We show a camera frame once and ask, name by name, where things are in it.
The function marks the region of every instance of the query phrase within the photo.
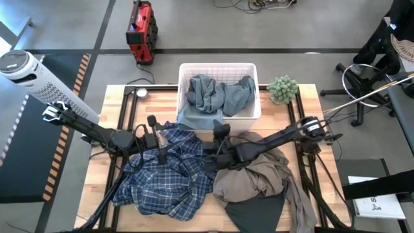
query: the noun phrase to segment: artificial plant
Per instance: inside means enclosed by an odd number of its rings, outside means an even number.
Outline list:
[[[295,98],[299,87],[295,80],[291,80],[289,75],[285,75],[274,78],[274,82],[267,89],[270,91],[270,97],[273,102],[277,104],[288,104]]]

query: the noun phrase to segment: blue plaid shirt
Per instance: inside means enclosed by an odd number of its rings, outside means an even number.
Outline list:
[[[203,142],[194,132],[167,129],[160,132],[169,143],[180,142],[167,153],[167,163],[158,163],[158,151],[144,152],[144,165],[128,175],[113,198],[115,206],[135,204],[143,215],[167,214],[181,221],[190,220],[213,191],[215,173],[203,170]],[[136,166],[140,155],[131,159]],[[125,171],[133,169],[126,164]]]

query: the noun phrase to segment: white laundry basket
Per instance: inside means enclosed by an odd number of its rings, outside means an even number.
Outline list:
[[[183,63],[180,66],[177,96],[177,116],[187,102],[186,93],[190,86],[190,78],[204,74],[220,83],[236,84],[244,76],[249,75],[256,87],[254,103],[238,112],[233,117],[224,117],[223,124],[230,124],[231,133],[249,131],[254,122],[261,116],[259,82],[257,70],[253,63]]]

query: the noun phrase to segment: white tower fan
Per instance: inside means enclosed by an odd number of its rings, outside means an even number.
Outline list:
[[[45,104],[60,100],[81,117],[96,124],[99,121],[98,114],[29,52],[11,50],[1,56],[0,74]]]

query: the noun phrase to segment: small round light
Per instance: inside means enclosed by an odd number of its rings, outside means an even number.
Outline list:
[[[145,88],[139,88],[139,89],[136,91],[136,95],[137,95],[139,98],[147,98],[147,97],[148,97],[148,91],[147,91],[147,89],[145,89]]]

